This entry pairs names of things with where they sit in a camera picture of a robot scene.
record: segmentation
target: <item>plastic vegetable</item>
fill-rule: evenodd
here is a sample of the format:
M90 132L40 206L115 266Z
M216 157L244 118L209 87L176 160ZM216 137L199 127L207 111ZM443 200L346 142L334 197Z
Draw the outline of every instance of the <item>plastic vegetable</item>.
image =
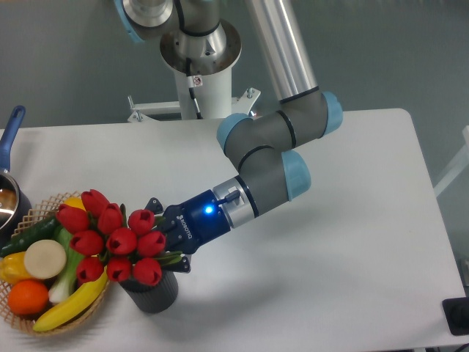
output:
M104 272L98 280L83 284L68 299L41 315L32 329L37 332L49 331L73 319L96 300L107 281L108 277Z
M5 258L8 254L24 252L34 242L52 238L53 231L59 226L55 216L49 216L36 224L25 229L22 233L12 236L7 244L1 249L0 257Z
M49 301L52 304L58 304L65 301L73 293L76 283L76 267L84 258L84 256L70 248L69 243L72 239L72 234L65 228L62 228L53 239L59 242L64 247L65 254L67 255L67 264L60 272L57 280L49 290Z
M54 240L34 242L24 255L24 267L36 279L50 279L59 275L66 262L64 248Z
M42 312L49 302L47 287L37 280L24 280L12 287L8 307L16 315Z
M9 284L17 284L19 281L32 279L24 267L24 255L26 252L19 252L7 255L0 261L0 280Z

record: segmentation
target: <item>gripper logo text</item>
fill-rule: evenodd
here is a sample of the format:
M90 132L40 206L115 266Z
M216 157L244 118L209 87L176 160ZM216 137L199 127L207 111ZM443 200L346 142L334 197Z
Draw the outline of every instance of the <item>gripper logo text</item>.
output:
M182 225L182 228L184 229L185 233L187 233L187 235L188 235L188 238L191 239L192 234L191 234L191 231L188 228L188 225L184 221L184 216L183 215L176 216L176 219L178 219L180 221L180 223Z

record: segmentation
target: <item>red tulip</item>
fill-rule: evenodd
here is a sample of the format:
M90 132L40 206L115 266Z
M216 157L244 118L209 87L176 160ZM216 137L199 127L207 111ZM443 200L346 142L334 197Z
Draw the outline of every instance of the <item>red tulip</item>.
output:
M139 238L137 252L142 257L154 257L164 250L166 236L160 231L152 231Z
M97 220L97 228L104 235L109 235L113 231L122 227L124 216L120 212L116 203L107 204Z
M132 275L144 285L155 286L162 277L160 263L152 258L139 260L133 267Z
M109 204L106 197L95 189L83 192L81 194L81 201L86 211L89 211L95 218L99 218L104 208Z
M137 236L142 236L150 232L154 224L155 214L150 210L135 210L129 216L129 227Z
M76 267L76 277L80 284L96 281L104 272L104 266L97 257L86 257Z
M127 280L131 271L132 263L126 257L112 257L106 269L108 278L115 282Z
M96 231L80 231L70 240L70 248L82 255L96 255L103 250L104 240Z
M80 231L88 230L89 219L86 211L83 209L70 207L66 204L59 206L56 218L65 229L74 234Z
M110 253L117 255L127 255L137 248L137 235L127 227L115 230L106 243Z

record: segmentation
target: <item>wicker basket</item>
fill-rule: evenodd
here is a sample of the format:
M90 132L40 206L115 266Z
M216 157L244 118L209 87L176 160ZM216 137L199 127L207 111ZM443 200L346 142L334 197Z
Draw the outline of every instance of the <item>wicker basket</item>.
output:
M36 208L29 210L28 215L25 215L23 217L23 221L18 224L18 228L15 230L13 235L17 235L18 233L23 232L26 228L44 219L46 216L55 213L59 208L59 205L61 205L67 198L79 197L80 194L81 193L77 191L73 193L57 194L55 197L51 197L49 200L43 200L40 205L36 205ZM12 285L0 280L0 316L2 316L12 328L25 332L29 335L51 336L55 334L61 334L62 332L74 329L76 326L83 323L86 319L93 315L93 313L96 312L96 309L100 306L100 303L103 300L104 294L106 293L108 286L109 281L106 283L103 292L98 296L98 298L93 302L93 304L81 314L79 318L50 331L35 332L32 329L35 320L27 320L20 318L10 311L10 308L7 304L7 297L8 293L12 288Z

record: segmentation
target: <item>pot handle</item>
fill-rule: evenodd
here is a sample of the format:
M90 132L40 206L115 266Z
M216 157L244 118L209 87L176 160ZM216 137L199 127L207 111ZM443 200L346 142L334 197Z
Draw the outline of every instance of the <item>pot handle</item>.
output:
M13 111L10 119L8 120L7 127L3 132L3 135L0 139L0 169L1 170L10 170L10 153L15 140L16 133L23 122L24 114L26 113L26 108L24 106L18 105Z

